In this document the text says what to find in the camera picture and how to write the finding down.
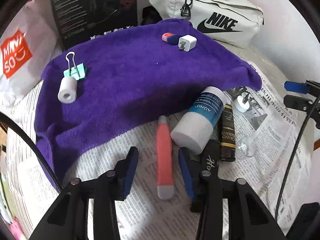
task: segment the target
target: black cable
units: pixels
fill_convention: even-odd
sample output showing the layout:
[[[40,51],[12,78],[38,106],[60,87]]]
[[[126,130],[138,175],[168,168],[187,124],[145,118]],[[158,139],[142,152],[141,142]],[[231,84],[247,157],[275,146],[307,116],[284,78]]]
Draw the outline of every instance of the black cable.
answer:
[[[53,173],[52,169],[50,168],[49,164],[47,163],[46,159],[42,156],[41,152],[39,151],[38,147],[33,143],[31,138],[18,126],[14,121],[12,121],[9,117],[5,114],[0,112],[0,122],[6,124],[10,127],[14,132],[16,132],[33,150],[36,154],[38,160],[43,164],[44,168],[49,173],[50,177],[52,178],[53,182],[56,184],[57,188],[62,191],[62,185],[58,181],[57,176]]]
[[[296,154],[299,142],[300,142],[302,134],[303,134],[303,132],[304,132],[306,126],[307,126],[307,123],[308,123],[308,121],[310,119],[310,116],[312,115],[313,111],[316,109],[317,104],[319,103],[319,101],[320,101],[320,96],[318,96],[316,98],[316,101],[313,103],[311,111],[309,112],[309,114],[307,114],[306,118],[304,119],[304,121],[302,123],[302,126],[301,126],[301,129],[299,131],[296,143],[294,144],[294,147],[293,147],[293,150],[292,150],[289,162],[288,162],[287,169],[285,170],[285,173],[284,173],[283,181],[282,181],[282,184],[281,184],[281,188],[280,188],[280,192],[279,192],[279,196],[278,196],[278,200],[277,200],[277,204],[276,204],[276,212],[275,212],[275,220],[276,220],[276,222],[278,221],[278,212],[279,212],[279,206],[280,206],[280,202],[281,202],[281,198],[282,198],[282,193],[283,193],[284,186],[285,186],[285,183],[287,181],[287,177],[288,177],[288,174],[289,174],[292,162],[293,162],[293,158],[294,158],[294,156]]]

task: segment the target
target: black product box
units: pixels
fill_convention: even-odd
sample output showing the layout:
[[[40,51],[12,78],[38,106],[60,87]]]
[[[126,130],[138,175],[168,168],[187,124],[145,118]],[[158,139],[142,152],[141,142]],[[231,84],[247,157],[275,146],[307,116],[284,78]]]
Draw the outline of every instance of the black product box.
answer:
[[[65,49],[138,25],[137,0],[50,0]]]
[[[233,121],[232,106],[229,104],[226,104],[220,118],[220,133],[220,160],[225,162],[234,162],[236,160],[235,123]]]

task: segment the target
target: white bottle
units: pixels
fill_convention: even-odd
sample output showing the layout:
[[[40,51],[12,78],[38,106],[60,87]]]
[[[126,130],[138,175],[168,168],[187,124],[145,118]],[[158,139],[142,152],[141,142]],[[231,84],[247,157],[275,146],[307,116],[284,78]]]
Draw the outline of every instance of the white bottle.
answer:
[[[205,88],[171,132],[172,140],[179,147],[187,147],[195,154],[201,154],[226,106],[226,101],[226,96],[220,89]]]

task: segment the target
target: blue label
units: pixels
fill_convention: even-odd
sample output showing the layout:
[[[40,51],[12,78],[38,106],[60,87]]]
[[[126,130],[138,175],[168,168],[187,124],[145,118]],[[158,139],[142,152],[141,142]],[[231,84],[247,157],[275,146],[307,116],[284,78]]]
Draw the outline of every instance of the blue label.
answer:
[[[190,107],[189,112],[203,115],[214,128],[222,114],[223,103],[215,94],[204,92],[196,99]]]

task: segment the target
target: mint green binder clip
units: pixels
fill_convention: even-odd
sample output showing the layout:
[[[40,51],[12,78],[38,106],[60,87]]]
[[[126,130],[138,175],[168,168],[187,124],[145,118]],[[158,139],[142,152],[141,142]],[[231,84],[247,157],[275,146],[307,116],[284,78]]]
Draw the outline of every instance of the mint green binder clip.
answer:
[[[73,62],[73,67],[70,68],[70,62],[68,59],[68,55],[69,54],[73,54],[72,56],[72,62]],[[68,76],[72,76],[73,78],[75,78],[76,80],[81,80],[84,79],[86,74],[87,74],[87,69],[84,67],[83,63],[79,64],[76,66],[75,63],[75,53],[73,51],[70,51],[67,55],[66,55],[66,60],[68,61],[68,69],[66,69],[63,72],[63,75],[65,77]]]

